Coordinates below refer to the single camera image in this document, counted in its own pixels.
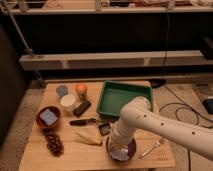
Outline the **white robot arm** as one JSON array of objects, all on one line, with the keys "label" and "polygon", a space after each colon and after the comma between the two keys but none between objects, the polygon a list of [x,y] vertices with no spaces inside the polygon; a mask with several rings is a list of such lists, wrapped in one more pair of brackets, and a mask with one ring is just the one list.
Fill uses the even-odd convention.
[{"label": "white robot arm", "polygon": [[120,161],[129,159],[127,146],[137,129],[143,129],[213,161],[213,130],[162,117],[150,111],[150,102],[138,96],[120,110],[106,145],[109,155]]}]

